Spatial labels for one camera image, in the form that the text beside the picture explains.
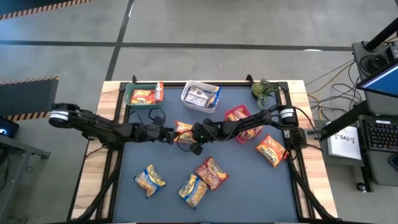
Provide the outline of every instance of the gray table mat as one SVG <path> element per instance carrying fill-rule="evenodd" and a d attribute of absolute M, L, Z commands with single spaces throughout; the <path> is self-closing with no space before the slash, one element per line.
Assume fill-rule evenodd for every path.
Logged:
<path fill-rule="evenodd" d="M 184 107 L 181 93 L 182 88 L 165 89 L 162 109 L 166 114 L 166 127 L 175 127 L 176 120 L 189 124 L 203 122 L 205 118 L 222 121 L 225 111 L 240 104 L 246 105 L 252 114 L 259 112 L 248 87 L 224 87 L 213 114 Z M 267 106 L 274 104 L 276 98 L 269 97 Z M 150 123 L 149 110 L 137 112 L 145 123 Z M 129 121 L 138 121 L 137 115 L 132 114 Z M 283 144 L 282 132 L 271 126 L 265 126 L 260 135 L 244 144 L 235 139 L 205 144 L 200 156 L 183 152 L 176 144 L 126 143 L 113 221 L 296 222 L 287 162 L 282 161 L 273 168 L 254 148 L 267 134 Z M 213 156 L 230 178 L 215 191 L 207 191 L 194 210 L 178 195 L 178 190 L 208 156 Z M 134 181 L 134 176 L 149 164 L 155 165 L 166 186 L 146 199 L 146 191 Z"/>

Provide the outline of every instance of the gray floor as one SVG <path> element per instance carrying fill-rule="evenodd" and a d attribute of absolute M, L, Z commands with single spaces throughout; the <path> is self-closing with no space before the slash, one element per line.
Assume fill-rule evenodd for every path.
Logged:
<path fill-rule="evenodd" d="M 127 2 L 96 0 L 0 21 L 0 40 L 115 42 Z M 397 15 L 393 0 L 137 0 L 124 41 L 346 47 L 370 39 Z M 95 111 L 113 48 L 0 45 L 0 52 L 0 80 L 59 75 L 57 102 Z M 250 73 L 309 82 L 351 59 L 350 52 L 122 48 L 113 80 L 130 80 L 133 74 L 140 80 L 230 80 Z M 358 76 L 355 66 L 351 75 Z M 332 76 L 307 90 L 316 90 Z M 347 72 L 333 83 L 349 83 Z M 320 98 L 335 94 L 330 86 L 316 93 Z M 341 99 L 325 106 L 347 110 L 348 104 Z M 332 119 L 341 115 L 325 113 Z M 78 131 L 53 128 L 46 120 L 20 124 L 18 138 L 52 151 L 52 156 L 32 160 L 35 170 L 25 175 L 10 223 L 25 223 L 26 217 L 28 223 L 62 222 L 87 141 Z M 374 193 L 362 194 L 354 185 L 357 170 L 326 168 L 341 218 L 396 222 L 398 188 L 376 185 Z"/>

